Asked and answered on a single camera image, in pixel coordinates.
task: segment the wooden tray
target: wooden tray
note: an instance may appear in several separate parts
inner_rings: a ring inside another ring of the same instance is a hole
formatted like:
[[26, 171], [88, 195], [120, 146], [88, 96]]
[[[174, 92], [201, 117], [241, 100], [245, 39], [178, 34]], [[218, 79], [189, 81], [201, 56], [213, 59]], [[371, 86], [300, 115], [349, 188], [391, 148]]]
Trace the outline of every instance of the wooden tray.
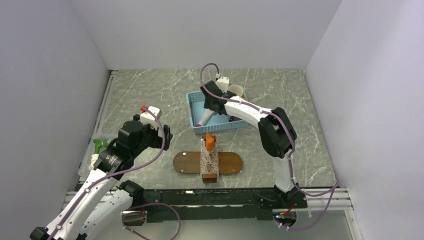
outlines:
[[[242, 170], [242, 158], [235, 152], [219, 152], [219, 174], [236, 174]], [[200, 151], [182, 151], [173, 158], [173, 168], [182, 174], [200, 174]]]

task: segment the blue plastic basket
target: blue plastic basket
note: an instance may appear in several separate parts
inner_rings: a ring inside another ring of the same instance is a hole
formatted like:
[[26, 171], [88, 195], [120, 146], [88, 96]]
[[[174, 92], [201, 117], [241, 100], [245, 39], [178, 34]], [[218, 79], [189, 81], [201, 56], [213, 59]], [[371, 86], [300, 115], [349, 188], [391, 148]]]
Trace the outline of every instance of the blue plastic basket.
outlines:
[[194, 133], [197, 135], [228, 129], [243, 128], [249, 125], [248, 122], [244, 120], [229, 121], [230, 116], [215, 114], [210, 117], [206, 125], [196, 126], [203, 114], [206, 112], [206, 109], [203, 108], [203, 105], [205, 104], [205, 96], [201, 91], [194, 91], [187, 93], [186, 99], [190, 125], [194, 129]]

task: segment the wall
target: wall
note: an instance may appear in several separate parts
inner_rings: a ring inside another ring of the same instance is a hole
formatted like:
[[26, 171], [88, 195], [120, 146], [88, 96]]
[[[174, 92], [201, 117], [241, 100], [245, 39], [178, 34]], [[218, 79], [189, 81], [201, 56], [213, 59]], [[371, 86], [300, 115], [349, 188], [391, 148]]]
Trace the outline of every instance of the wall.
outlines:
[[29, 239], [60, 212], [107, 80], [70, 1], [0, 2], [1, 239]]
[[424, 2], [344, 0], [307, 84], [365, 240], [422, 239]]
[[73, 0], [109, 69], [305, 69], [341, 0]]

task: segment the marble tabletop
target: marble tabletop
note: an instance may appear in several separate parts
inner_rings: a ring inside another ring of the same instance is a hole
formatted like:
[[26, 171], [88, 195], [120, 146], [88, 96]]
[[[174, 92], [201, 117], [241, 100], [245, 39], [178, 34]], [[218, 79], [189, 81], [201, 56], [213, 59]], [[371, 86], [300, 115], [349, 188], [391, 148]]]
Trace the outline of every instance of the marble tabletop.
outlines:
[[[140, 113], [142, 105], [163, 112], [160, 121], [170, 126], [170, 148], [149, 166], [124, 175], [146, 189], [258, 188], [274, 185], [274, 165], [262, 147], [253, 126], [213, 133], [220, 152], [235, 152], [243, 159], [242, 171], [221, 174], [217, 183], [203, 184], [200, 174], [174, 170], [174, 156], [183, 151], [200, 151], [200, 135], [189, 123], [186, 93], [199, 91], [199, 69], [120, 70], [107, 107], [102, 133], [118, 134], [122, 124]], [[205, 81], [215, 78], [206, 69]], [[245, 88], [249, 102], [264, 108], [283, 108], [297, 132], [293, 154], [294, 174], [301, 187], [332, 187], [336, 177], [321, 132], [311, 96], [299, 69], [222, 69], [221, 76]], [[158, 149], [147, 149], [135, 159], [135, 166], [151, 160]]]

